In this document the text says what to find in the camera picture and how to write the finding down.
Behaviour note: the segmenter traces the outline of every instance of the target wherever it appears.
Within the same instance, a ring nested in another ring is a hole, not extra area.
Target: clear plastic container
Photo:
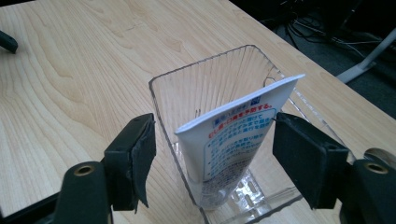
[[[201,60],[155,77],[149,83],[163,141],[174,158],[172,172],[191,220],[198,223],[246,223],[269,217],[302,199],[300,192],[272,154],[274,127],[266,135],[255,158],[230,199],[216,210],[206,211],[195,204],[175,130],[184,123],[262,86],[284,78],[282,73],[255,46],[244,46]],[[305,98],[294,89],[283,112],[305,118],[342,143]]]

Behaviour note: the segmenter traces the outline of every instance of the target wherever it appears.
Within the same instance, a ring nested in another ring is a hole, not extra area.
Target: transparent plastic bin
[[[195,204],[175,130],[184,123],[282,79],[282,73],[255,46],[244,46],[201,60],[152,79],[149,83],[163,141],[174,158],[175,188],[190,209],[189,223],[247,223],[271,216],[302,199],[300,192],[272,154],[274,127],[234,193],[216,210]],[[342,140],[305,98],[294,89],[282,111],[300,116],[338,142]]]

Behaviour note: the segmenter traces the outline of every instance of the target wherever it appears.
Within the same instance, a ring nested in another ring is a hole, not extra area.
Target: light wood tabletop
[[[255,45],[357,158],[396,154],[396,121],[227,0],[36,0],[0,7],[0,29],[19,43],[0,49],[0,206],[4,216],[60,190],[66,170],[99,161],[127,122],[154,113],[149,81],[244,45]],[[189,223],[157,132],[148,203],[116,223]],[[301,200],[265,223],[336,223],[337,210]]]

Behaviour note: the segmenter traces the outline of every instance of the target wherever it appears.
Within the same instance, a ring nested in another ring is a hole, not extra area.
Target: wood grain surface
[[[10,215],[59,191],[65,171],[99,161],[126,123],[153,113],[149,81],[253,44],[286,75],[357,158],[396,153],[396,122],[226,0],[36,0],[0,7],[0,29],[19,43],[0,49],[0,206]],[[148,203],[116,223],[195,223],[175,188],[161,137]],[[264,223],[334,223],[338,211],[302,200]]]

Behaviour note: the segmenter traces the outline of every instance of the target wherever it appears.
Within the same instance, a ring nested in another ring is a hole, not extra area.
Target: wooden table
[[[396,153],[396,122],[226,0],[37,0],[0,7],[0,29],[19,42],[0,49],[0,202],[10,215],[59,191],[64,172],[99,161],[124,125],[154,112],[149,81],[246,44],[286,75],[353,153]],[[187,223],[167,172],[164,143],[148,177],[150,209],[116,223]],[[338,211],[305,201],[264,220],[333,223]]]

